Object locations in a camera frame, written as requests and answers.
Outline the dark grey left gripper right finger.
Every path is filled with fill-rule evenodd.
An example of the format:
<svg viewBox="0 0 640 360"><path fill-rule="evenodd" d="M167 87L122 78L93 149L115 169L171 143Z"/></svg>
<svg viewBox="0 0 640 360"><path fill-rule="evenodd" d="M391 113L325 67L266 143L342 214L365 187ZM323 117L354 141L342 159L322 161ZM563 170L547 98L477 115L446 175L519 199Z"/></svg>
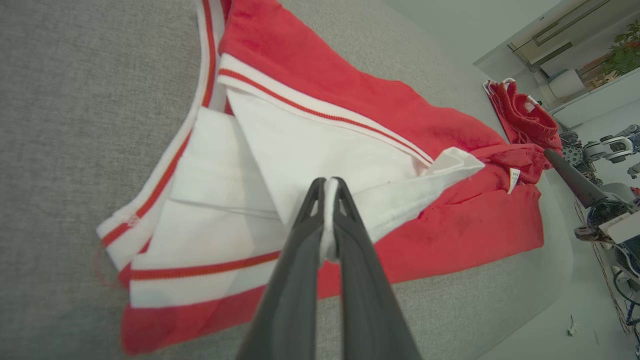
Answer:
<svg viewBox="0 0 640 360"><path fill-rule="evenodd" d="M345 360L419 360L421 354L354 198L336 178L333 232L340 264Z"/></svg>

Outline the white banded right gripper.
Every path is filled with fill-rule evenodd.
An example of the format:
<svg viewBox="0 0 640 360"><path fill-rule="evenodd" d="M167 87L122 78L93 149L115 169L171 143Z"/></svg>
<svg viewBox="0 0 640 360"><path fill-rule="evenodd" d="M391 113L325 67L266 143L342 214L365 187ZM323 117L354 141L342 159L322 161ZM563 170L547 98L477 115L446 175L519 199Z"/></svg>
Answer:
<svg viewBox="0 0 640 360"><path fill-rule="evenodd" d="M638 198L627 202L613 193L605 194L555 150L547 148L543 153L578 202L589 211L585 223L574 229L579 240L622 245L639 239Z"/></svg>

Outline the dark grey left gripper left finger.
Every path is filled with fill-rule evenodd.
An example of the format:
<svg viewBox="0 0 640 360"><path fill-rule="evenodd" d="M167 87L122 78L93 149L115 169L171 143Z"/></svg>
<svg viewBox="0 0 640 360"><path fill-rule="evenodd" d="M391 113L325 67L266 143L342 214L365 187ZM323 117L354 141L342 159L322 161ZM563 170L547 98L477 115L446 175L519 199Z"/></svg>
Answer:
<svg viewBox="0 0 640 360"><path fill-rule="evenodd" d="M325 178L311 183L236 358L313 360Z"/></svg>

